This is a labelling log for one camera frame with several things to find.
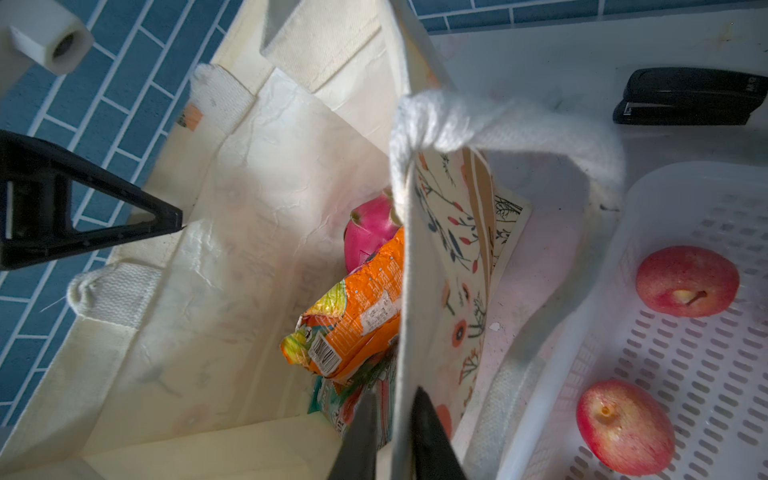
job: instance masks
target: orange plastic wrapper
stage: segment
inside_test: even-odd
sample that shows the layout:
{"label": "orange plastic wrapper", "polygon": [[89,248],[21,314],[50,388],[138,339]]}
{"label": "orange plastic wrapper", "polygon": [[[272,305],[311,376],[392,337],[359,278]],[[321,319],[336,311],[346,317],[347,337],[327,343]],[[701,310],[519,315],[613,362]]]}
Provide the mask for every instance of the orange plastic wrapper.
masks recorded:
{"label": "orange plastic wrapper", "polygon": [[401,228],[358,270],[307,310],[280,343],[288,363],[345,383],[400,330],[405,233]]}

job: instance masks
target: pink dragon fruit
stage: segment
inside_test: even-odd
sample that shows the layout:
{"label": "pink dragon fruit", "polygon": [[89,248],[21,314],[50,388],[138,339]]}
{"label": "pink dragon fruit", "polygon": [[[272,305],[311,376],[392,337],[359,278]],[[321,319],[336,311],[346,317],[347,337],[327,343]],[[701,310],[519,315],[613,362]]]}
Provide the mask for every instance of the pink dragon fruit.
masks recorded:
{"label": "pink dragon fruit", "polygon": [[344,258],[346,271],[351,273],[395,236],[401,222],[389,190],[352,210],[349,218],[344,230]]}

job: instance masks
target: apple stem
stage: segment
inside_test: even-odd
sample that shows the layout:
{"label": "apple stem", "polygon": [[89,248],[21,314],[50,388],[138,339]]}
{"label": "apple stem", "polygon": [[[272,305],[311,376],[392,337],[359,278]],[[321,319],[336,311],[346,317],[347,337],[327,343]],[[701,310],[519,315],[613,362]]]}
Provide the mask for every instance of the apple stem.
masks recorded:
{"label": "apple stem", "polygon": [[696,294],[694,298],[690,299],[690,302],[686,303],[686,305],[691,306],[699,298],[707,298],[707,292],[705,292],[704,290],[701,290]]}

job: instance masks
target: white plastic basket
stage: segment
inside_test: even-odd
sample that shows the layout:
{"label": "white plastic basket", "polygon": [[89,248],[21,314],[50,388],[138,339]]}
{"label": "white plastic basket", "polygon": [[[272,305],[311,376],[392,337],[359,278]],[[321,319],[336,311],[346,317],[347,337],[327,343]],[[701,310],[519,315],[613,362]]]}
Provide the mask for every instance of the white plastic basket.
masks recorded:
{"label": "white plastic basket", "polygon": [[[680,244],[738,266],[726,312],[677,318],[641,302],[640,262]],[[674,164],[630,189],[598,284],[565,320],[498,478],[626,479],[594,457],[575,421],[582,392],[611,377],[646,389],[674,424],[677,451],[659,478],[768,480],[768,168]]]}

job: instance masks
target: red apple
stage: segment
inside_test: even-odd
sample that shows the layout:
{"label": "red apple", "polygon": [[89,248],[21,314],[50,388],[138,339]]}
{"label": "red apple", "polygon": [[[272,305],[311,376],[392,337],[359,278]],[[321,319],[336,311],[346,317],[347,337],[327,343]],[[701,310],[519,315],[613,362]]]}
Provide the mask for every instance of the red apple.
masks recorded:
{"label": "red apple", "polygon": [[697,318],[728,308],[739,289],[739,271],[713,251],[680,245],[643,260],[635,286],[648,308]]}
{"label": "red apple", "polygon": [[621,474],[652,475],[672,461],[672,423],[652,396],[630,383],[611,379],[589,387],[576,423],[589,449]]}

